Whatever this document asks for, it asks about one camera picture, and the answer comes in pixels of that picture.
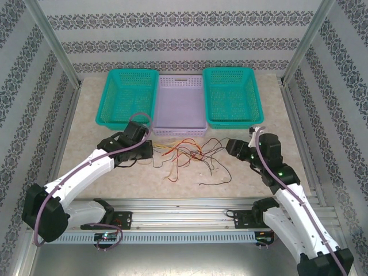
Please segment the aluminium frame side rail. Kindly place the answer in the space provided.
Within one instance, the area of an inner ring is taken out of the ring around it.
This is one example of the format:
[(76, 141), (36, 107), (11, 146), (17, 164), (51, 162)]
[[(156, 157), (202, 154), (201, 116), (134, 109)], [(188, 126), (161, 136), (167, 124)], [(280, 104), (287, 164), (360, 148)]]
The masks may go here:
[(44, 186), (57, 178), (79, 94), (80, 88), (74, 89), (48, 112), (26, 175), (20, 208), (24, 207), (26, 191), (32, 185)]
[(290, 124), (294, 133), (301, 161), (303, 163), (308, 186), (312, 193), (312, 198), (318, 199), (318, 203), (312, 204), (316, 207), (316, 213), (321, 222), (327, 229), (340, 229), (340, 221), (333, 206), (328, 206), (319, 183), (317, 173), (315, 171), (312, 158), (310, 157), (307, 143), (302, 131), (302, 127), (287, 87), (280, 85), (282, 98), (285, 103), (287, 115), (289, 116)]

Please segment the teal plastic basket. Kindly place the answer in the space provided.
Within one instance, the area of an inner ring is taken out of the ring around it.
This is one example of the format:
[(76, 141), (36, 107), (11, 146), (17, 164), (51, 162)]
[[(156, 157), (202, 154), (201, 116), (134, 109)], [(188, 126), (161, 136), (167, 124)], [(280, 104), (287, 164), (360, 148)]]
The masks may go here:
[(102, 92), (96, 123), (113, 131), (124, 130), (130, 118), (148, 125), (154, 120), (158, 80), (156, 70), (111, 70)]
[(212, 129), (247, 129), (264, 121), (253, 69), (208, 67), (202, 77), (206, 120)]

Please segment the small circuit board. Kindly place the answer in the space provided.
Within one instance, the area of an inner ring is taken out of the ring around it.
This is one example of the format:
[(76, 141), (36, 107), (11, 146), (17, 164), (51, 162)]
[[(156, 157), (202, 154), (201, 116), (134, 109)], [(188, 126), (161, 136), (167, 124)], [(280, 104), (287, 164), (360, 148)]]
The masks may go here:
[(273, 231), (255, 232), (256, 244), (259, 246), (269, 246), (274, 242)]
[(95, 242), (116, 242), (118, 238), (118, 234), (115, 232), (105, 232), (105, 233), (95, 233), (94, 241)]

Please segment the lavender plastic basket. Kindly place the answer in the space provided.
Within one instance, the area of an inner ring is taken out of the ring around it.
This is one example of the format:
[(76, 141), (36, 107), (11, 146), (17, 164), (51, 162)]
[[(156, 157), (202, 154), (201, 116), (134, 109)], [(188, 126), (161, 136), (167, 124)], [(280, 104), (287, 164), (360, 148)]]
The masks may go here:
[(204, 136), (204, 84), (201, 75), (160, 75), (153, 131), (157, 136)]

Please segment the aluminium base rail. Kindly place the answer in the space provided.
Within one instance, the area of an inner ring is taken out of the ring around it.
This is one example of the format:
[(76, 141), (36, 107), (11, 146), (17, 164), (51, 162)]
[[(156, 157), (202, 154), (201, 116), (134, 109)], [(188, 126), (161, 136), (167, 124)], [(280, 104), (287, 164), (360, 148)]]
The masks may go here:
[(227, 215), (249, 210), (259, 197), (250, 198), (143, 198), (107, 199), (117, 211), (131, 211), (131, 231), (183, 232), (234, 230)]

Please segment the aluminium frame post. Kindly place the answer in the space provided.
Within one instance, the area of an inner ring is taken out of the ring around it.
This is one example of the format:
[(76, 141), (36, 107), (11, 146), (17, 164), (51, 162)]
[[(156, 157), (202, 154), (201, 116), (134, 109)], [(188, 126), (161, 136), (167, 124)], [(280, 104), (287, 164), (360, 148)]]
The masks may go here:
[(292, 56), (283, 76), (280, 78), (282, 86), (290, 82), (293, 74), (304, 58), (305, 53), (317, 35), (319, 28), (324, 22), (334, 2), (335, 0), (321, 0), (319, 7), (316, 10), (308, 28), (306, 29), (306, 32), (302, 37), (294, 55)]
[(74, 87), (79, 87), (81, 80), (70, 62), (60, 40), (54, 32), (47, 16), (43, 12), (38, 0), (23, 0), (36, 24), (39, 26), (51, 50)]

